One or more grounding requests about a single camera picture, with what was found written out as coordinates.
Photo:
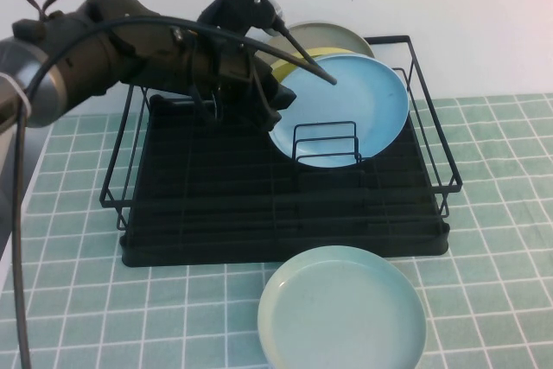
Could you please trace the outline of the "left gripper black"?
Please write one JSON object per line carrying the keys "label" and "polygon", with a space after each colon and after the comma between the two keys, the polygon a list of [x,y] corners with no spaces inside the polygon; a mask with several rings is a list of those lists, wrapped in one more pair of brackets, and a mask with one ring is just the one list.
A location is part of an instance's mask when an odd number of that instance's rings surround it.
{"label": "left gripper black", "polygon": [[172,28],[174,42],[185,54],[186,94],[208,124],[235,113],[261,131],[270,131],[296,94],[283,86],[270,66],[246,47],[211,41],[191,30]]}

